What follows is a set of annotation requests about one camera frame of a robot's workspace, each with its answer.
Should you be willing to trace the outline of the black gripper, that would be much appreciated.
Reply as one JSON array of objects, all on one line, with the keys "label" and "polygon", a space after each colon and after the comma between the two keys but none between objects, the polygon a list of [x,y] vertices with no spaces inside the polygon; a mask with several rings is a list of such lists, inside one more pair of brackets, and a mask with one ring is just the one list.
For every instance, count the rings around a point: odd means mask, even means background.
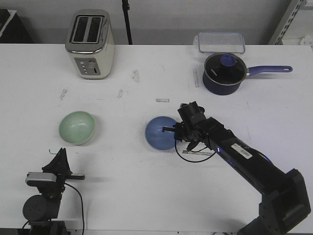
[{"label": "black gripper", "polygon": [[42,168],[43,173],[47,173],[44,177],[42,186],[64,185],[66,180],[85,180],[85,174],[73,173],[70,170],[67,152],[65,148],[60,148],[52,161]]},{"label": "black gripper", "polygon": [[178,109],[182,122],[177,122],[175,128],[163,127],[162,132],[175,132],[174,137],[178,141],[208,143],[208,137],[199,127],[199,124],[206,120],[204,111],[205,109],[195,101],[182,103]]}]

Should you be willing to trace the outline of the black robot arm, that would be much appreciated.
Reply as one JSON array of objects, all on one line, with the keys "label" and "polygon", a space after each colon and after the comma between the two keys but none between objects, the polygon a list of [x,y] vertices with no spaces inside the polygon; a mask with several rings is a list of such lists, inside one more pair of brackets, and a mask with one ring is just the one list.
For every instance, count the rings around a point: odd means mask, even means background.
[{"label": "black robot arm", "polygon": [[241,228],[239,235],[285,235],[310,214],[305,181],[298,170],[284,173],[216,119],[206,118],[196,102],[181,104],[178,113],[182,121],[163,131],[188,142],[189,151],[204,143],[261,193],[258,217]]},{"label": "black robot arm", "polygon": [[64,221],[57,220],[61,199],[66,186],[77,189],[66,180],[84,180],[84,174],[74,174],[69,167],[67,152],[60,148],[53,160],[42,167],[41,172],[29,172],[25,183],[36,187],[33,195],[24,203],[22,213],[30,225],[29,235],[69,235]]}]

